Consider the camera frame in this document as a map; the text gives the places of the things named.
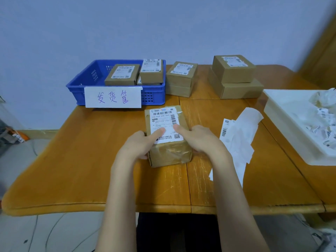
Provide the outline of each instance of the white label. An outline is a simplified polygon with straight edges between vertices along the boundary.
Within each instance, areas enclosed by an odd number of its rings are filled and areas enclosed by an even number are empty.
[[[244,63],[242,60],[239,59],[237,56],[222,56],[222,59],[224,59],[225,62],[230,67],[247,67],[248,65]]]
[[[230,120],[230,119],[224,119],[223,121],[223,125],[222,125],[222,130],[220,132],[220,136],[219,139],[224,143],[224,137],[228,131],[228,129],[230,128],[230,126],[234,123],[234,120]]]
[[[180,124],[175,107],[149,110],[149,119],[151,134],[160,127],[166,128],[166,132],[154,144],[183,140],[182,135],[173,128],[174,124]]]
[[[142,87],[85,87],[87,108],[141,108]]]
[[[128,79],[132,76],[135,66],[118,66],[111,79]]]
[[[174,70],[172,70],[170,73],[188,75],[192,67],[192,64],[178,63]]]
[[[161,59],[144,59],[141,72],[159,72],[161,71]]]

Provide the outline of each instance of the barcode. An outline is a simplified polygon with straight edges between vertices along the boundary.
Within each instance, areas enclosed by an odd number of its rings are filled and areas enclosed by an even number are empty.
[[[172,112],[171,111],[155,112],[153,113],[153,115],[163,115],[163,114],[168,114],[168,113],[172,113]]]
[[[171,117],[171,122],[173,123],[173,125],[176,124],[176,118],[175,118],[175,115],[172,114],[172,115],[170,115],[170,117]]]
[[[223,137],[226,135],[226,129],[227,129],[227,128],[223,128],[223,131],[222,131],[222,136],[223,136]]]

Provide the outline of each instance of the floor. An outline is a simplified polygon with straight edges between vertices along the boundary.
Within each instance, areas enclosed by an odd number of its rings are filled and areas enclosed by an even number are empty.
[[[0,199],[16,177],[43,151],[49,140],[11,146],[0,156]],[[103,212],[57,213],[11,217],[0,214],[2,252],[91,252],[95,249]],[[256,216],[272,252],[313,252],[320,231],[308,227],[301,215]],[[172,237],[183,237],[173,234]]]

